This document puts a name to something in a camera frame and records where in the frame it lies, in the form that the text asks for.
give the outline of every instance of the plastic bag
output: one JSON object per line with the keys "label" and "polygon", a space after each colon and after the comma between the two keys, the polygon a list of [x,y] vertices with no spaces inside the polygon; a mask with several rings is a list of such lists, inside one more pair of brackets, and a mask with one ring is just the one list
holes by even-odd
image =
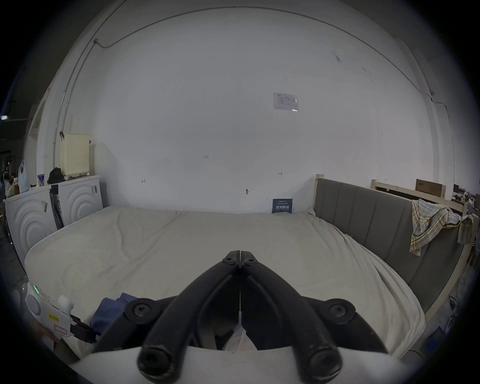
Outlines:
{"label": "plastic bag", "polygon": [[13,184],[10,184],[8,180],[5,180],[5,197],[10,197],[13,195],[15,195]]}
{"label": "plastic bag", "polygon": [[18,168],[18,188],[20,189],[20,193],[27,192],[30,189],[25,160],[22,160],[20,167]]}

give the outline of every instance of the towel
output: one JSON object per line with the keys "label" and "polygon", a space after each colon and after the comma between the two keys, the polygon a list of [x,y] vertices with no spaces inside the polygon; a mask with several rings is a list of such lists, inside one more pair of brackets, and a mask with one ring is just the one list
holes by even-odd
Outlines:
{"label": "towel", "polygon": [[420,256],[421,249],[437,235],[442,228],[458,229],[457,242],[468,244],[473,241],[473,216],[461,217],[445,205],[433,204],[422,199],[412,201],[413,233],[410,253]]}
{"label": "towel", "polygon": [[116,300],[104,298],[90,321],[90,326],[100,335],[119,317],[127,304],[136,297],[122,293]]}

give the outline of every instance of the blue sign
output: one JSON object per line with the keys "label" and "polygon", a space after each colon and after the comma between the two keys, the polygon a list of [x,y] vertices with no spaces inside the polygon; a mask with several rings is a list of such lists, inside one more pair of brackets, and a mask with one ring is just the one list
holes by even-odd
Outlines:
{"label": "blue sign", "polygon": [[293,199],[273,199],[272,213],[288,212],[292,213]]}

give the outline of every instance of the gray upholstered headboard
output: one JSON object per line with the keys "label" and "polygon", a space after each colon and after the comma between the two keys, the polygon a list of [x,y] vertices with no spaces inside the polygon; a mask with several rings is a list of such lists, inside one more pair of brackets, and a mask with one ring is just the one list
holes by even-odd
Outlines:
{"label": "gray upholstered headboard", "polygon": [[445,291],[453,271],[465,264],[464,253],[469,250],[457,243],[458,228],[442,229],[423,247],[420,257],[409,252],[413,231],[411,200],[318,179],[314,209],[317,217],[385,260],[407,282],[425,312]]}

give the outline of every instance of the white storage box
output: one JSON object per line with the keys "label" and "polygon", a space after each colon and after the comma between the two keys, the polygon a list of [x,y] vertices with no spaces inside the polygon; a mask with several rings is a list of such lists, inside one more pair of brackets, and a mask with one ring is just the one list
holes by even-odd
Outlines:
{"label": "white storage box", "polygon": [[90,171],[90,135],[66,133],[60,141],[60,169],[64,176],[80,176]]}

